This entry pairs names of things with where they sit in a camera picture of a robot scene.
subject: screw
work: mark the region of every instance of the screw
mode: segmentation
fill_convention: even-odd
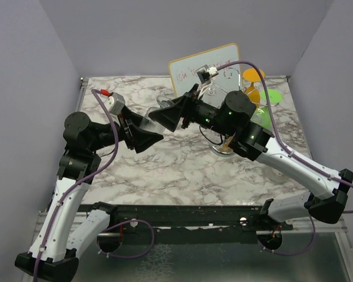
[[[239,223],[241,224],[241,226],[246,226],[248,223],[247,218],[241,217],[241,219],[239,220]]]

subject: red cable tip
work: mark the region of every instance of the red cable tip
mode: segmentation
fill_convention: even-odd
[[[107,97],[110,97],[110,92],[108,92],[107,90],[105,89],[101,89],[101,94],[104,95],[104,96],[107,96]]]

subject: marble surface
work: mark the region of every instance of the marble surface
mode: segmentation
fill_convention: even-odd
[[[286,79],[267,79],[267,85],[284,97],[273,108],[283,141],[308,155]],[[120,93],[126,105],[142,115],[157,105],[157,96],[174,98],[169,77],[90,78],[81,110],[100,123],[108,120],[91,94],[92,88]],[[107,147],[98,153],[111,150]],[[109,156],[103,157],[101,164],[108,159]],[[140,154],[121,142],[113,164],[94,178],[82,203],[255,205],[302,191],[305,189],[299,183],[263,164],[239,156],[223,158],[213,154],[198,125],[192,124],[174,133],[166,130],[163,141]]]

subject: tilted whiteboard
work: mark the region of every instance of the tilted whiteboard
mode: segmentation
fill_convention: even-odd
[[[219,67],[237,60],[239,60],[239,47],[231,43],[170,62],[169,73],[176,96],[191,90],[195,83],[200,84],[196,74],[196,70],[200,67],[204,65]],[[240,67],[234,65],[231,68],[226,69],[225,73],[224,70],[220,71],[215,77],[214,83],[218,86],[214,85],[210,91],[205,92],[204,102],[219,106],[226,95],[221,88],[227,92],[239,89]]]

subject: metal hook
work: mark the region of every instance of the metal hook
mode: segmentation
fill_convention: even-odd
[[[226,76],[226,72],[227,72],[229,69],[235,70],[236,72],[238,72],[238,75],[240,74],[240,73],[239,73],[239,70],[237,70],[237,69],[235,69],[235,68],[232,68],[232,67],[230,67],[230,68],[228,68],[228,69],[224,69],[224,77],[227,78],[227,79],[230,79],[230,78],[232,78],[232,76],[233,76],[233,73],[232,73],[232,72],[230,73],[230,77],[227,77],[227,76]]]

